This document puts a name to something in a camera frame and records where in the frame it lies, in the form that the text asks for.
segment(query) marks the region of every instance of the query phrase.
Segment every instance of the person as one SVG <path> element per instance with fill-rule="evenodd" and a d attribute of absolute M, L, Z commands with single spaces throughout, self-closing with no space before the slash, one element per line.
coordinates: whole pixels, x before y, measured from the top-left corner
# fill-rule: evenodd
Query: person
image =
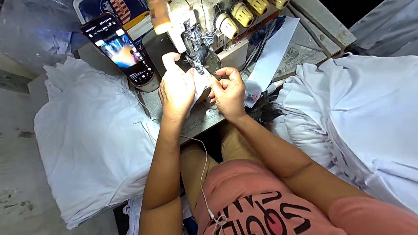
<path fill-rule="evenodd" d="M 415 214 L 339 179 L 248 116 L 245 84 L 234 68 L 216 72 L 229 79 L 208 77 L 209 96 L 232 125 L 222 142 L 224 162 L 218 164 L 210 156 L 206 162 L 206 153 L 197 145 L 180 152 L 196 72 L 182 71 L 174 62 L 179 58 L 177 53 L 162 58 L 167 69 L 159 90 L 163 116 L 145 184 L 139 234 L 182 234 L 180 174 L 198 234 L 418 233 Z"/>

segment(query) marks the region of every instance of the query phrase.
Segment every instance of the table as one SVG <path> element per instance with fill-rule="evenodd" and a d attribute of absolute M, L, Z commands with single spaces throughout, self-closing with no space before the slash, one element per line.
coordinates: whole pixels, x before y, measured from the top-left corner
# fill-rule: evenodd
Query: table
<path fill-rule="evenodd" d="M 338 21 L 337 18 L 335 18 L 332 13 L 322 5 L 322 3 L 319 2 L 319 0 L 292 0 L 292 2 L 303 8 L 305 11 L 304 15 L 309 15 L 311 20 L 316 20 L 320 23 L 325 30 L 327 30 L 338 40 L 338 42 L 340 42 L 340 45 L 348 47 L 356 41 L 356 38 L 350 33 L 350 31 L 344 27 L 342 23 Z M 295 17 L 288 8 L 285 8 L 280 15 Z M 311 30 L 318 38 L 320 38 L 324 46 L 331 54 L 334 55 L 341 50 L 338 45 L 333 43 L 332 40 L 328 38 L 323 31 L 318 29 L 309 19 L 303 18 L 302 20 L 306 20 L 308 22 Z M 298 64 L 319 64 L 326 59 L 327 57 L 323 52 L 321 52 L 320 46 L 318 46 L 312 36 L 301 25 L 301 23 L 299 23 L 287 48 L 286 54 L 273 77 L 273 82 L 295 75 L 296 66 Z M 250 65 L 246 70 L 240 72 L 244 81 L 248 79 L 254 69 L 254 66 L 255 63 Z M 158 90 L 151 93 L 141 92 L 141 96 L 144 104 L 150 111 L 151 118 L 153 118 L 155 122 L 159 123 L 162 116 L 162 105 L 160 98 L 158 97 Z M 196 104 L 192 108 L 190 116 L 186 119 L 181 134 L 188 137 L 195 137 L 205 130 L 215 126 L 222 120 L 224 120 L 224 117 L 218 110 L 208 109 L 203 103 Z M 187 138 L 181 138 L 180 143 L 184 143 L 187 140 Z"/>

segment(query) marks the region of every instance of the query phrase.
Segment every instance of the white earphone cord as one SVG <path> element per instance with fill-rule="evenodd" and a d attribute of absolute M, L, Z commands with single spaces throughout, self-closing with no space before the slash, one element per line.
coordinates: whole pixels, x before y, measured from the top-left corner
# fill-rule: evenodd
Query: white earphone cord
<path fill-rule="evenodd" d="M 205 146 L 205 144 L 203 143 L 203 141 L 198 140 L 198 139 L 195 139 L 195 138 L 190 138 L 190 137 L 187 137 L 187 136 L 184 136 L 184 135 L 181 135 L 181 136 L 182 136 L 182 137 L 184 137 L 184 138 L 188 138 L 188 139 L 191 139 L 191 140 L 196 140 L 196 141 L 201 142 L 201 143 L 203 144 L 203 148 L 205 149 L 205 153 L 206 153 L 206 161 L 205 161 L 205 166 L 203 167 L 202 176 L 200 176 L 200 189 L 202 190 L 203 199 L 205 200 L 205 204 L 206 204 L 206 208 L 208 209 L 209 216 L 210 216 L 210 218 L 211 218 L 211 219 L 213 219 L 213 220 L 215 221 L 215 223 L 216 223 L 216 226 L 215 226 L 215 228 L 213 229 L 213 233 L 212 233 L 212 234 L 215 234 L 215 231 L 216 231 L 216 229 L 218 228 L 218 225 L 219 225 L 219 226 L 220 226 L 220 229 L 219 229 L 219 233 L 218 233 L 218 235 L 220 235 L 220 234 L 221 234 L 221 231 L 222 231 L 222 229 L 223 229 L 223 228 L 222 228 L 222 226 L 223 226 L 224 224 L 226 224 L 226 222 L 227 222 L 227 217 L 226 217 L 225 215 L 221 215 L 221 216 L 219 216 L 219 218 L 218 218 L 218 219 L 215 219 L 215 216 L 214 216 L 213 212 L 209 209 L 208 202 L 206 201 L 206 196 L 205 196 L 205 193 L 204 193 L 204 191 L 203 191 L 203 186 L 202 186 L 203 175 L 205 174 L 206 165 L 207 165 L 207 163 L 208 163 L 208 151 L 206 150 L 206 146 Z"/>

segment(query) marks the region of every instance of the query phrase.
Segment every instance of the garment stack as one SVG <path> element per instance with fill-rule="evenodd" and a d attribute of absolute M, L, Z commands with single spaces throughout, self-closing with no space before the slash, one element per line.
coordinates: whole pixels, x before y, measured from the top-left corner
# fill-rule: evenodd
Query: garment stack
<path fill-rule="evenodd" d="M 272 130 L 370 195 L 418 214 L 418 57 L 299 65 Z"/>
<path fill-rule="evenodd" d="M 68 229 L 124 201 L 128 235 L 138 234 L 145 181 L 160 126 L 122 76 L 68 57 L 45 66 L 49 102 L 35 134 L 52 195 Z M 184 218 L 191 217 L 182 197 Z"/>

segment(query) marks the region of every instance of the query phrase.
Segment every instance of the phone screen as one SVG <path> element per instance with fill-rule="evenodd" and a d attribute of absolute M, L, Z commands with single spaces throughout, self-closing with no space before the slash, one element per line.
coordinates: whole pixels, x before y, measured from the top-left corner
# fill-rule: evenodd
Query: phone screen
<path fill-rule="evenodd" d="M 87 23 L 82 31 L 134 85 L 140 86 L 152 79 L 154 70 L 114 16 L 105 14 Z"/>

